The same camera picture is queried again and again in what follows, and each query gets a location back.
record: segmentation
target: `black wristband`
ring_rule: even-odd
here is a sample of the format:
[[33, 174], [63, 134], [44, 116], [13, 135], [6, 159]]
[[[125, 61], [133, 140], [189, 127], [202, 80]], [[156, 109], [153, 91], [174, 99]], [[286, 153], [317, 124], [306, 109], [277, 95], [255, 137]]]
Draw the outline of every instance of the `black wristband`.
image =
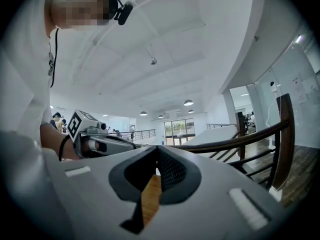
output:
[[59, 148], [59, 161], [62, 160], [62, 153], [64, 151], [64, 146], [67, 140], [70, 139], [70, 135], [68, 134], [67, 136], [65, 136], [61, 142], [60, 148]]

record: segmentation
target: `wooden staircase railing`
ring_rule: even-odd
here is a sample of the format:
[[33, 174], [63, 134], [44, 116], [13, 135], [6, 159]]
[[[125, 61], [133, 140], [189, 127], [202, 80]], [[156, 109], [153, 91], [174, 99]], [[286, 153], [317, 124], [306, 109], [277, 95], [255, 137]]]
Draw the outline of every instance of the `wooden staircase railing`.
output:
[[[240, 112], [237, 114], [236, 127], [238, 132], [232, 137], [232, 139], [200, 145], [174, 146], [174, 148], [186, 150], [196, 154], [213, 152], [209, 158], [213, 158], [218, 155], [219, 152], [224, 151], [224, 153], [220, 155], [217, 160], [223, 158], [232, 149], [235, 149], [235, 151], [232, 152], [232, 154], [226, 159], [224, 159], [223, 162], [227, 162], [233, 155], [235, 155], [236, 152], [238, 152], [240, 160], [231, 162], [229, 165], [235, 167], [248, 177], [259, 174], [271, 168], [269, 176], [258, 182], [258, 184], [266, 182], [267, 189], [273, 186], [276, 190], [278, 190], [284, 184], [290, 172], [295, 147], [295, 122], [290, 95], [285, 94], [281, 97], [278, 97], [276, 100], [281, 120], [279, 123], [272, 125], [271, 127], [250, 135], [245, 135], [243, 115]], [[273, 135], [275, 135], [275, 149], [267, 149], [257, 155], [245, 158], [246, 145], [264, 140]], [[266, 164], [255, 171], [246, 171], [244, 169], [244, 166], [247, 162], [262, 158], [272, 152], [274, 152], [274, 154], [271, 163]]]

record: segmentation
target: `white shirt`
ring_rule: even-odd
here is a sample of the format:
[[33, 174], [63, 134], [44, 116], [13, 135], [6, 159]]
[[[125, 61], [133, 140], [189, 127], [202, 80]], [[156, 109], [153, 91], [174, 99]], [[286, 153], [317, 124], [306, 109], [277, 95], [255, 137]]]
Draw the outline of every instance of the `white shirt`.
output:
[[26, 0], [0, 45], [0, 130], [16, 131], [39, 144], [41, 124], [52, 118], [53, 57], [44, 7], [45, 0]]

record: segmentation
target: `white rubber strip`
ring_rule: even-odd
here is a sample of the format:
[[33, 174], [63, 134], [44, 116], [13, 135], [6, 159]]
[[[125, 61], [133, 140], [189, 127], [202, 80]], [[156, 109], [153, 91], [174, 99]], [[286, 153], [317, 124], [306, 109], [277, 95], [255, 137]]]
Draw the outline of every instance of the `white rubber strip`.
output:
[[268, 224], [268, 219], [246, 197], [241, 188], [231, 189], [229, 195], [253, 230], [257, 231]]
[[74, 169], [74, 170], [68, 170], [68, 171], [65, 172], [65, 175], [67, 177], [73, 177], [73, 176], [77, 176], [77, 175], [84, 174], [84, 173], [89, 173], [89, 172], [91, 172], [90, 167], [89, 166], [85, 166], [85, 167]]

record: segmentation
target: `window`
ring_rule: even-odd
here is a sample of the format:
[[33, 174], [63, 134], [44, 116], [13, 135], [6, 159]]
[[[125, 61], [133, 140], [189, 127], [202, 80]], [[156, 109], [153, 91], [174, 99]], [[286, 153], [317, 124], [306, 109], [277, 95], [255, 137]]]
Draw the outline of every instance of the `window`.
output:
[[182, 145], [196, 136], [193, 118], [165, 122], [164, 129], [168, 146]]

